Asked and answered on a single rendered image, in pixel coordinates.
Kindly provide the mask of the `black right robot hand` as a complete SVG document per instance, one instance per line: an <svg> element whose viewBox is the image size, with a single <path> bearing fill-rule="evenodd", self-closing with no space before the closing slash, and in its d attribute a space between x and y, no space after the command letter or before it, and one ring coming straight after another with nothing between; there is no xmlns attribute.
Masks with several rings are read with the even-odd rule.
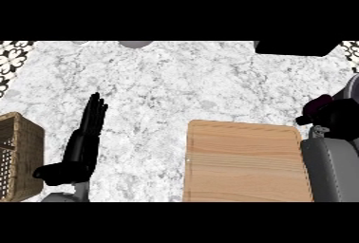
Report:
<svg viewBox="0 0 359 243"><path fill-rule="evenodd" d="M324 137L340 140L355 140L359 138L359 103L353 99L332 100L324 106L315 116L296 118L298 125L319 125L329 129Z"/></svg>

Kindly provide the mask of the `wooden cutting board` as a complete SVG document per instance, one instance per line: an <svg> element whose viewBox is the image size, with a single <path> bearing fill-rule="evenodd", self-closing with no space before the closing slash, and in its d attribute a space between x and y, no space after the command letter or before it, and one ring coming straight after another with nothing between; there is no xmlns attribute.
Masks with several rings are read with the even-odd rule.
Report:
<svg viewBox="0 0 359 243"><path fill-rule="evenodd" d="M300 142L291 126L191 121L183 200L310 202Z"/></svg>

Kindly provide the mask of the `black appliance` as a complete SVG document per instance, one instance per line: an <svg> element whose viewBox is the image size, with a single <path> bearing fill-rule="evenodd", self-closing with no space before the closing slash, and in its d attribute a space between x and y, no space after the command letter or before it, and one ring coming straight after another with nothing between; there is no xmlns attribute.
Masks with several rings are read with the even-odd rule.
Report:
<svg viewBox="0 0 359 243"><path fill-rule="evenodd" d="M325 56L340 41L256 41L254 49L259 54Z"/></svg>

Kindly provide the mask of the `grey metal pot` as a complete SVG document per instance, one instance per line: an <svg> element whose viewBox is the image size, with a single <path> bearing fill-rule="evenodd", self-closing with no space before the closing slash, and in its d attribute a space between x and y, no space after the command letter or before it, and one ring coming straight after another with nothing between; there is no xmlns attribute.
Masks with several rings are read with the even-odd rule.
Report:
<svg viewBox="0 0 359 243"><path fill-rule="evenodd" d="M344 88L344 98L359 103L359 73L350 78Z"/></svg>

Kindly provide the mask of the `dark purple eggplant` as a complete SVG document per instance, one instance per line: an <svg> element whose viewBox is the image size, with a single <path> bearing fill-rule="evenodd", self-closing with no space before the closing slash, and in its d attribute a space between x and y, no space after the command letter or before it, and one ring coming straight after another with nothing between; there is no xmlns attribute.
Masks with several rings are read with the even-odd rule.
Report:
<svg viewBox="0 0 359 243"><path fill-rule="evenodd" d="M332 102L332 97L328 94L321 95L310 100L303 107L303 115L315 116L318 110Z"/></svg>

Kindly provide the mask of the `grey round object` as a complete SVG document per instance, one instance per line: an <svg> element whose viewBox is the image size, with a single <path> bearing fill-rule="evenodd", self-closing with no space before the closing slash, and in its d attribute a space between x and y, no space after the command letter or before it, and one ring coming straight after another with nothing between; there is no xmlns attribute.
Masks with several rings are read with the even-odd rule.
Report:
<svg viewBox="0 0 359 243"><path fill-rule="evenodd" d="M127 48L142 48L148 46L152 43L152 41L120 41L120 45Z"/></svg>

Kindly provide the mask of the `brown wicker basket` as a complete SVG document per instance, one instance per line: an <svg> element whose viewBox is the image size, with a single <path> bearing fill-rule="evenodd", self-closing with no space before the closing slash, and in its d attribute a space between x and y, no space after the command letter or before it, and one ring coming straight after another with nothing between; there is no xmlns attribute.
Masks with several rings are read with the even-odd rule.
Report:
<svg viewBox="0 0 359 243"><path fill-rule="evenodd" d="M41 192L33 177L43 166L44 130L18 112L0 115L0 202L18 202Z"/></svg>

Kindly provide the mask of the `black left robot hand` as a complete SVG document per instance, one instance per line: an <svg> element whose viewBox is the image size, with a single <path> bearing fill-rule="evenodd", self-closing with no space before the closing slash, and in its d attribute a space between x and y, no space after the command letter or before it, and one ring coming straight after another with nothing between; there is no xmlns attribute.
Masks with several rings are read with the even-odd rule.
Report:
<svg viewBox="0 0 359 243"><path fill-rule="evenodd" d="M96 169L99 136L108 104L96 92L87 102L80 127L72 131L62 161L38 167L33 177L47 186L90 180Z"/></svg>

